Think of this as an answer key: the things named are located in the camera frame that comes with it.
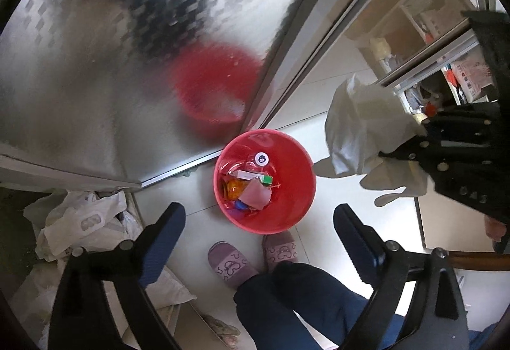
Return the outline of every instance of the purple slipper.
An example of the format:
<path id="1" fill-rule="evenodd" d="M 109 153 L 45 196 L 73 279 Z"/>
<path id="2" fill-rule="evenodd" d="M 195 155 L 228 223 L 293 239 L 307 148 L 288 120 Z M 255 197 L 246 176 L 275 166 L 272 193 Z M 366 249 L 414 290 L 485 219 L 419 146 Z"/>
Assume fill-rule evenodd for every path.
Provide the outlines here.
<path id="1" fill-rule="evenodd" d="M 269 272 L 272 272 L 281 261 L 297 262 L 296 243 L 288 230 L 266 235 L 262 240 L 262 248 Z"/>
<path id="2" fill-rule="evenodd" d="M 248 259 L 230 243 L 215 243 L 211 246 L 207 258 L 211 268 L 223 278 L 229 287 L 234 289 L 259 273 Z"/>

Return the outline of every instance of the pink package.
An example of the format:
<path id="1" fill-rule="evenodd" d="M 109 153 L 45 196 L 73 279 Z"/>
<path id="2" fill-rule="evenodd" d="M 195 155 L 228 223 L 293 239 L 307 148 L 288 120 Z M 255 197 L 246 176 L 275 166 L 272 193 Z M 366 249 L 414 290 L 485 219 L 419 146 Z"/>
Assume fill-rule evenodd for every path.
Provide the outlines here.
<path id="1" fill-rule="evenodd" d="M 243 190 L 239 200 L 254 209 L 262 210 L 271 200 L 271 189 L 265 187 L 259 179 L 254 178 Z"/>

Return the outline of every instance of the screw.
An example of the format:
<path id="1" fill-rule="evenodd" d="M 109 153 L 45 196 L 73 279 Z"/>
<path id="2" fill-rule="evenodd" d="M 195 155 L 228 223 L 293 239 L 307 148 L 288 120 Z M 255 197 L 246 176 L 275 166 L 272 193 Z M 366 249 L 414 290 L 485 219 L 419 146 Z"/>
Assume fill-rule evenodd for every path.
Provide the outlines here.
<path id="1" fill-rule="evenodd" d="M 450 166 L 447 163 L 445 163 L 445 162 L 441 162 L 441 163 L 438 164 L 438 170 L 439 171 L 446 171 L 449 168 L 450 168 Z"/>
<path id="2" fill-rule="evenodd" d="M 434 252 L 440 258 L 446 258 L 448 256 L 448 252 L 443 248 L 435 248 Z"/>
<path id="3" fill-rule="evenodd" d="M 386 241 L 386 247 L 393 252 L 396 252 L 400 249 L 400 245 L 395 241 Z"/>
<path id="4" fill-rule="evenodd" d="M 85 249 L 79 246 L 78 248 L 72 250 L 71 255 L 74 257 L 79 257 L 83 254 L 83 252 L 85 252 Z"/>
<path id="5" fill-rule="evenodd" d="M 119 243 L 119 248 L 121 248 L 121 250 L 130 250 L 133 248 L 134 244 L 135 243 L 131 239 L 126 239 L 125 241 Z"/>

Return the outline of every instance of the trousers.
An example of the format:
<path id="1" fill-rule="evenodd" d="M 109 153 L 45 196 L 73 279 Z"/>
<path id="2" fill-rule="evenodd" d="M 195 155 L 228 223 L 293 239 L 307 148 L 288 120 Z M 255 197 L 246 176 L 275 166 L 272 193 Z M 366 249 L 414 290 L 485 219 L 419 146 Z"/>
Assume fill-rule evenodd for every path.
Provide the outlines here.
<path id="1" fill-rule="evenodd" d="M 288 261 L 279 263 L 271 274 L 247 280 L 234 301 L 257 350 L 321 350 L 294 311 L 340 346 L 367 304 L 366 298 L 327 272 Z M 393 316 L 380 349 L 395 343 L 403 322 L 402 316 Z M 480 347 L 493 328 L 470 331 L 470 350 Z"/>

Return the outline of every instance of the blue gripper pad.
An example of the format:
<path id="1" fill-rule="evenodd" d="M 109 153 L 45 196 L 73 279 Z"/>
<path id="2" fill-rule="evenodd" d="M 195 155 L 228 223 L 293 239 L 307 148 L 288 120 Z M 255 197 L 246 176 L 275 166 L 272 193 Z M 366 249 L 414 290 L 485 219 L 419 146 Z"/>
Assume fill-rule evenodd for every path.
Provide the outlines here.
<path id="1" fill-rule="evenodd" d="M 171 203 L 156 223 L 147 226 L 135 241 L 135 256 L 142 262 L 138 279 L 143 288 L 159 278 L 186 224 L 186 212 L 179 203 Z"/>
<path id="2" fill-rule="evenodd" d="M 333 225 L 361 280 L 375 288 L 386 256 L 382 239 L 347 204 L 336 207 Z"/>

